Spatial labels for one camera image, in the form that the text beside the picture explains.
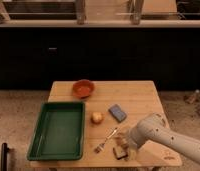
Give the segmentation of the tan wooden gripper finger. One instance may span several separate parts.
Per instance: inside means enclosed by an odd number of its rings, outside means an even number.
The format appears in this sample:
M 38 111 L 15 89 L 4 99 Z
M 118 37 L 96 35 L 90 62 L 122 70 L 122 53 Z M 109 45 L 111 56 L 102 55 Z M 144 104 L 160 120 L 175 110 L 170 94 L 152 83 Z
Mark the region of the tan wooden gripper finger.
M 115 136 L 116 144 L 121 146 L 123 149 L 127 149 L 129 147 L 129 143 L 126 139 L 126 135 L 123 132 L 119 132 Z

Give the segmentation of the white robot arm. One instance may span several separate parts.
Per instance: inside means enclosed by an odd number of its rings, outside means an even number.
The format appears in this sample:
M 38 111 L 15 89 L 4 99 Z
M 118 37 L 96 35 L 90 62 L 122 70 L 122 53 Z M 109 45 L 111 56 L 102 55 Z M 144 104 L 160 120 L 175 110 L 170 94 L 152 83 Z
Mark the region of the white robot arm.
M 153 141 L 200 164 L 200 140 L 167 128 L 166 121 L 160 114 L 150 114 L 135 126 L 127 127 L 117 134 L 116 140 L 123 149 L 131 148 L 136 151 L 147 141 Z

